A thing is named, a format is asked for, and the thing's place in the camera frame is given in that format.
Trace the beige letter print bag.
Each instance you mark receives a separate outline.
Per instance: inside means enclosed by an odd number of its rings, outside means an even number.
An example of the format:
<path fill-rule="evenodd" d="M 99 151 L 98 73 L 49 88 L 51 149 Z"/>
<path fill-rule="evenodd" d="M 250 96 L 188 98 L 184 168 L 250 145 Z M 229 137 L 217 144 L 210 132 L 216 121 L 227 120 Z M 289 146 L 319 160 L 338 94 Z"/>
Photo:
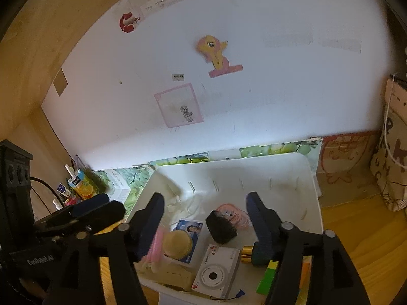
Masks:
<path fill-rule="evenodd" d="M 384 122 L 370 171 L 390 211 L 406 210 L 406 85 L 392 76 L 384 95 Z"/>

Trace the pony wall sticker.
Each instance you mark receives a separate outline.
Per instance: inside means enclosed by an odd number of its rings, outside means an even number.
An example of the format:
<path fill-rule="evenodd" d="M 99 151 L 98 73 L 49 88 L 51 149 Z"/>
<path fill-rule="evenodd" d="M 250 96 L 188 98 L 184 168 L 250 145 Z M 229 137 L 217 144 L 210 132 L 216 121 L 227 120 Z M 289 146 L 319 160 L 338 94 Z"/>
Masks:
<path fill-rule="evenodd" d="M 210 78 L 220 77 L 226 74 L 232 74 L 243 71 L 243 65 L 231 65 L 224 56 L 223 51 L 228 47 L 227 41 L 220 41 L 212 35 L 205 35 L 197 43 L 197 51 L 200 52 L 205 60 L 212 63 L 213 70 L 209 71 Z"/>

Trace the pink can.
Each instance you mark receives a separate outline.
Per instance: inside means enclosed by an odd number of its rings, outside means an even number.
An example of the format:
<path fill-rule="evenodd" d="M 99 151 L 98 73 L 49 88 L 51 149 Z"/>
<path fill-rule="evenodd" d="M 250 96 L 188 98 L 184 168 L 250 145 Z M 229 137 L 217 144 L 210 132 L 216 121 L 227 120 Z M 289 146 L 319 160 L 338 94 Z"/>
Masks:
<path fill-rule="evenodd" d="M 63 204 L 65 207 L 70 206 L 70 205 L 75 205 L 78 202 L 80 202 L 80 200 L 77 197 L 68 197 L 66 198 L 65 201 L 63 201 Z"/>

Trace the green leaf print board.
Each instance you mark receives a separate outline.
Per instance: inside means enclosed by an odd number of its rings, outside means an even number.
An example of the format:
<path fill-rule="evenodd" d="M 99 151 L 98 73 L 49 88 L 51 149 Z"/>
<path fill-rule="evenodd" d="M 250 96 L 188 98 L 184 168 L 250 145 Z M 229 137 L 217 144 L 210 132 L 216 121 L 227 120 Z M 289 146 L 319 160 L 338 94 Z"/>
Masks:
<path fill-rule="evenodd" d="M 175 164 L 193 164 L 218 160 L 271 156 L 275 154 L 299 153 L 308 159 L 311 172 L 315 174 L 322 151 L 322 142 L 323 139 L 317 137 L 300 141 L 254 145 L 223 151 L 205 151 L 154 160 L 132 167 L 96 170 L 91 172 L 91 176 L 101 193 L 106 193 L 111 200 L 117 200 L 123 203 L 126 210 L 125 216 L 128 217 L 147 181 L 154 170 L 159 167 Z"/>

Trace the orange juice carton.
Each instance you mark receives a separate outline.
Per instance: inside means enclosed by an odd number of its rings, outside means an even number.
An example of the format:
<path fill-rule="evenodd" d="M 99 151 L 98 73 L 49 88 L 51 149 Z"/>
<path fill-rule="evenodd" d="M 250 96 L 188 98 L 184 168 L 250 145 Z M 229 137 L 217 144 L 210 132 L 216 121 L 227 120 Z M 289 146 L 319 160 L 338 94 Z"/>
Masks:
<path fill-rule="evenodd" d="M 82 200 L 88 200 L 99 194 L 99 189 L 82 171 L 75 172 L 75 177 L 68 180 L 68 184 Z"/>

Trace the pink hair roller clip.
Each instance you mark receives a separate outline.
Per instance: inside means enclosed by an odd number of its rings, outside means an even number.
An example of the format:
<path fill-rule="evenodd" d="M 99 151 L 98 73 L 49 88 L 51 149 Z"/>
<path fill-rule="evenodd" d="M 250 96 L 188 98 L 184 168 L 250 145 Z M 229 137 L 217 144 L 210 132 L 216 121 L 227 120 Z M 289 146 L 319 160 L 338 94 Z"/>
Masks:
<path fill-rule="evenodd" d="M 163 226 L 160 225 L 158 227 L 148 253 L 142 257 L 139 263 L 135 264 L 135 268 L 138 271 L 141 271 L 143 273 L 147 271 L 158 273 L 163 257 L 162 244 L 165 231 L 166 230 Z"/>

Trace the round gold compact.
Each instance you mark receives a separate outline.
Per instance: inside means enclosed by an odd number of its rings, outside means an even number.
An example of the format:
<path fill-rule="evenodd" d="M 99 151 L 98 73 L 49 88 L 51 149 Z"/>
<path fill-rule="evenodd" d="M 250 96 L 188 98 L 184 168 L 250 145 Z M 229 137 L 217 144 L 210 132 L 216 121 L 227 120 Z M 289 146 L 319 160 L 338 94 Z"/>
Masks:
<path fill-rule="evenodd" d="M 164 235 L 164 254 L 175 260 L 186 257 L 192 250 L 193 240 L 184 230 L 174 230 Z"/>

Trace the beige envelope-shaped case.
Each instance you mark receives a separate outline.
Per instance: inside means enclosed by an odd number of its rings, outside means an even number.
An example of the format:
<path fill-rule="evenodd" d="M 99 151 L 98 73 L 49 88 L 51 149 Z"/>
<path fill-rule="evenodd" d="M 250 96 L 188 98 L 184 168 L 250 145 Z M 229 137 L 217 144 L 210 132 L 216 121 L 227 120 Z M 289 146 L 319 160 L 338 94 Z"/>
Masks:
<path fill-rule="evenodd" d="M 195 280 L 195 274 L 188 271 L 184 266 L 174 263 L 143 263 L 137 268 L 137 272 L 153 282 L 183 291 L 190 291 Z"/>

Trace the pink framed wall drawing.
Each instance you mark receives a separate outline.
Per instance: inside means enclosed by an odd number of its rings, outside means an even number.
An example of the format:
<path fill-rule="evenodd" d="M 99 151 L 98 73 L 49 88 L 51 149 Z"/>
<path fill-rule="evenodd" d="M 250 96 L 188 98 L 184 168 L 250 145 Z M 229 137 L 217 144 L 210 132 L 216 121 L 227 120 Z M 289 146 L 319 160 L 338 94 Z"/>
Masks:
<path fill-rule="evenodd" d="M 191 83 L 159 92 L 154 98 L 168 128 L 204 122 Z"/>

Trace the white compact camera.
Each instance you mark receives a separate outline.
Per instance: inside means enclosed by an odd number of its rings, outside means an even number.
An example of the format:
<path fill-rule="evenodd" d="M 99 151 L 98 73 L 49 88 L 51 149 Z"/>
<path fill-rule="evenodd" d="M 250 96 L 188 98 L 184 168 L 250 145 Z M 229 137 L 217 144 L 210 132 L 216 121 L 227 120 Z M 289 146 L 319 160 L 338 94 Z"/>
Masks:
<path fill-rule="evenodd" d="M 191 286 L 192 291 L 215 299 L 226 299 L 237 272 L 240 255 L 239 249 L 208 245 Z"/>

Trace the blue dental floss box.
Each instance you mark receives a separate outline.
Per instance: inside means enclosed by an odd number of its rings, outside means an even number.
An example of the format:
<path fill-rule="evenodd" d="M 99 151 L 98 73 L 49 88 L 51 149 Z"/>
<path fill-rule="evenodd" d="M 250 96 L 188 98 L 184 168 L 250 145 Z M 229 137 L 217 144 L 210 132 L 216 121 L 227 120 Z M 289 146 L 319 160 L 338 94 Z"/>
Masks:
<path fill-rule="evenodd" d="M 175 225 L 174 230 L 184 230 L 189 234 L 189 236 L 193 240 L 193 247 L 191 252 L 186 256 L 183 257 L 180 260 L 177 260 L 179 262 L 189 264 L 193 260 L 193 255 L 195 253 L 195 250 L 197 248 L 199 238 L 201 236 L 201 232 L 203 230 L 204 224 L 202 222 L 198 221 L 192 221 L 192 220 L 179 220 L 178 223 Z"/>

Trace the colourful rubik's cube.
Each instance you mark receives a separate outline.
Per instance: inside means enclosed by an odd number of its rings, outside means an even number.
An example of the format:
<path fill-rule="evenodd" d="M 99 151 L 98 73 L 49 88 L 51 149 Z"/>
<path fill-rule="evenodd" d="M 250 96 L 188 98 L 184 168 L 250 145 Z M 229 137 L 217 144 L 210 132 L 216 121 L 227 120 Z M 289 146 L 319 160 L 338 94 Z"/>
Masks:
<path fill-rule="evenodd" d="M 266 268 L 266 271 L 261 278 L 256 293 L 268 296 L 269 292 L 274 288 L 276 283 L 281 280 L 282 270 L 278 270 L 278 262 L 270 261 Z M 310 284 L 310 271 L 312 266 L 312 256 L 303 256 L 301 277 L 299 280 L 299 289 L 297 293 L 297 300 L 295 304 L 306 304 L 308 297 L 308 288 Z"/>

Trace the pink correction tape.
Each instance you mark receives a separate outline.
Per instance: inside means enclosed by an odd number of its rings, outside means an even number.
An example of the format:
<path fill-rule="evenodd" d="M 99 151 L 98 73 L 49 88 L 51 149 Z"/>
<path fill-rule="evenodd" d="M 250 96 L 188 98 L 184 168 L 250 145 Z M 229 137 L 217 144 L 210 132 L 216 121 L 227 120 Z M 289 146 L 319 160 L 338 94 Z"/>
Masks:
<path fill-rule="evenodd" d="M 252 226 L 248 214 L 231 203 L 220 205 L 217 208 L 217 212 L 222 214 L 237 230 Z"/>

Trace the black power adapter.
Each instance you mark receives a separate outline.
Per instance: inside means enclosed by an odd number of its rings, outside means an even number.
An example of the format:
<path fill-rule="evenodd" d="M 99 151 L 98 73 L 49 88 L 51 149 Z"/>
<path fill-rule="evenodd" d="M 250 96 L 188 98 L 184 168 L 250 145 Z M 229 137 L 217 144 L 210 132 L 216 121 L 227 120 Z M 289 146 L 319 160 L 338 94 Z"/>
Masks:
<path fill-rule="evenodd" d="M 217 211 L 212 211 L 207 216 L 206 226 L 218 244 L 225 245 L 237 237 L 236 228 Z"/>

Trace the green gold perfume bottle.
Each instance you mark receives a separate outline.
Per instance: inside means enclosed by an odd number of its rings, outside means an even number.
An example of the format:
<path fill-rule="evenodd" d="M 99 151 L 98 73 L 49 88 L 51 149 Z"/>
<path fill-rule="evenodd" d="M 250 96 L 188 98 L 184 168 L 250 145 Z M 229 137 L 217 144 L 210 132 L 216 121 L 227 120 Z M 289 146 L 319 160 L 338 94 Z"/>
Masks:
<path fill-rule="evenodd" d="M 241 263 L 252 264 L 256 267 L 268 266 L 270 257 L 263 252 L 259 243 L 252 246 L 244 246 L 241 250 Z"/>

